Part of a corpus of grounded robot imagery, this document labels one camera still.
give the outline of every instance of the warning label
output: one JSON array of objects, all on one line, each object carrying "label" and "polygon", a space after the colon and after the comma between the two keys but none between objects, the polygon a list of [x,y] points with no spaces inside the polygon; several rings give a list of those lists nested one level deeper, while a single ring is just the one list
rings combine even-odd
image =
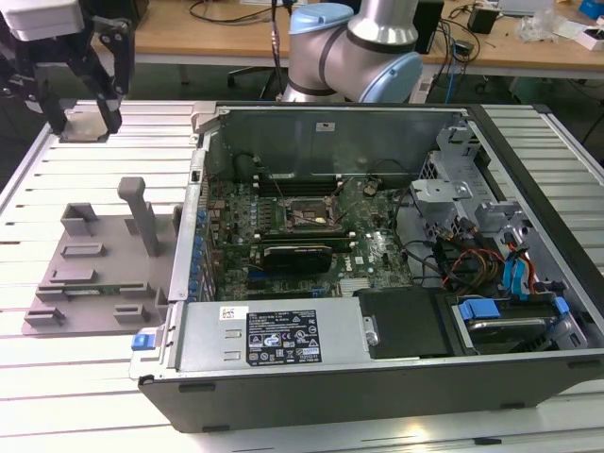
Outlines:
[{"label": "warning label", "polygon": [[248,313],[245,359],[252,366],[321,361],[316,311]]}]

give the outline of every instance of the connector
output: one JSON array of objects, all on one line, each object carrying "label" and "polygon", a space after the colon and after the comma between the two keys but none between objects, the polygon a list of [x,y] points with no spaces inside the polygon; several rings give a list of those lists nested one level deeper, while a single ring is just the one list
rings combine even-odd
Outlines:
[{"label": "connector", "polygon": [[467,217],[462,217],[460,219],[460,228],[461,230],[468,234],[471,234],[472,236],[478,233],[478,226]]},{"label": "connector", "polygon": [[438,227],[434,229],[436,231],[436,236],[443,239],[444,241],[451,241],[455,237],[453,231],[451,231],[450,229]]},{"label": "connector", "polygon": [[470,57],[472,51],[474,51],[474,45],[468,41],[455,40],[451,45],[453,47],[453,54],[458,57]]}]

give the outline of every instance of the blue latch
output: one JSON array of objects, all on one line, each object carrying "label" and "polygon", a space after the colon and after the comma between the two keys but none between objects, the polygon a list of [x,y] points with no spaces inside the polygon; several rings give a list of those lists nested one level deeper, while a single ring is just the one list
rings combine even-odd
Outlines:
[{"label": "blue latch", "polygon": [[137,333],[132,339],[133,351],[148,351],[155,349],[155,334],[153,333]]},{"label": "blue latch", "polygon": [[563,297],[556,297],[554,299],[554,303],[556,304],[556,308],[558,309],[560,314],[565,314],[570,311],[570,309],[568,308],[568,304],[566,303],[566,300],[564,300]]},{"label": "blue latch", "polygon": [[463,321],[499,318],[501,316],[493,299],[467,299],[459,305],[459,308]]}]

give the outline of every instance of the black box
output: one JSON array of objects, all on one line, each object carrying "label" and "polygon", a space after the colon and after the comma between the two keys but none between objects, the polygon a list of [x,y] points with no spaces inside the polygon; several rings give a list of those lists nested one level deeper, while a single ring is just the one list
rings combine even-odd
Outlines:
[{"label": "black box", "polygon": [[[359,12],[361,0],[321,0],[323,3],[342,3],[354,9],[355,14]],[[417,10],[413,17],[413,25],[417,29],[418,38],[415,44],[415,52],[427,54],[432,46],[438,21],[441,19],[445,0],[419,0]]]},{"label": "black box", "polygon": [[493,29],[499,12],[499,9],[473,8],[470,13],[470,19],[468,19],[468,28],[474,33],[488,35]]}]

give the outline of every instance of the metal slotted table surface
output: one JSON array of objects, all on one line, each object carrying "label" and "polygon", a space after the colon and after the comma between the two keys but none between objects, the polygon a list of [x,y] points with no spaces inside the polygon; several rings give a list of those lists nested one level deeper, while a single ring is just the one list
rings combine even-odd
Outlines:
[{"label": "metal slotted table surface", "polygon": [[[104,144],[58,143],[46,128],[0,196],[0,451],[604,451],[604,380],[580,384],[537,409],[181,434],[128,378],[130,335],[21,336],[24,312],[62,232],[66,203],[91,202],[99,214],[125,214],[115,191],[123,175],[144,176],[145,197],[155,212],[169,213],[183,200],[193,151],[192,105],[125,102],[124,126]],[[552,191],[552,202],[602,269],[603,244],[589,239],[596,232],[594,238],[602,240],[602,187],[585,182],[579,174],[599,176],[573,159],[593,162],[557,142],[572,144],[571,138],[547,132],[540,122],[555,122],[547,115],[531,108],[487,110],[526,165],[535,166],[539,175],[533,174],[547,194]],[[514,123],[518,114],[534,121]],[[547,142],[537,146],[534,138]],[[540,153],[558,157],[542,159]],[[558,196],[558,187],[572,193]],[[578,198],[590,210],[573,208]],[[475,443],[484,437],[502,444]]]}]

